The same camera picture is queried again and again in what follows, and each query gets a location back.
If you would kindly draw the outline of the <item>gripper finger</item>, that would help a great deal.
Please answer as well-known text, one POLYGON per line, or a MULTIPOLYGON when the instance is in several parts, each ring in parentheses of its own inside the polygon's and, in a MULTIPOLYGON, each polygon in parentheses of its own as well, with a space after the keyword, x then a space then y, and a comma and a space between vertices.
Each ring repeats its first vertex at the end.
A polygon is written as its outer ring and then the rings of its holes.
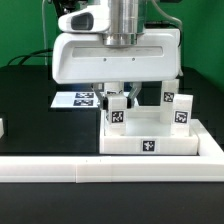
POLYGON ((93 83, 91 88, 98 98, 99 108, 102 110, 108 109, 108 98, 104 95, 104 84, 103 83, 93 83))
POLYGON ((127 108, 128 109, 134 107, 134 100, 142 89, 142 83, 141 82, 132 82, 130 84, 130 86, 131 86, 131 90, 127 96, 127 108))

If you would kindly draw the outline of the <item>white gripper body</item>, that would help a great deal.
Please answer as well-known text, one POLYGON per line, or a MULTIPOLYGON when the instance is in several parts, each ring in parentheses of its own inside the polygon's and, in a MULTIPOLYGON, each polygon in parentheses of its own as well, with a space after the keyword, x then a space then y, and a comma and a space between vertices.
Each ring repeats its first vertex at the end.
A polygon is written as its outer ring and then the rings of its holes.
POLYGON ((172 80, 180 70, 179 43, 177 29, 148 29, 124 48, 104 45, 99 34, 62 33, 52 76, 59 84, 172 80))

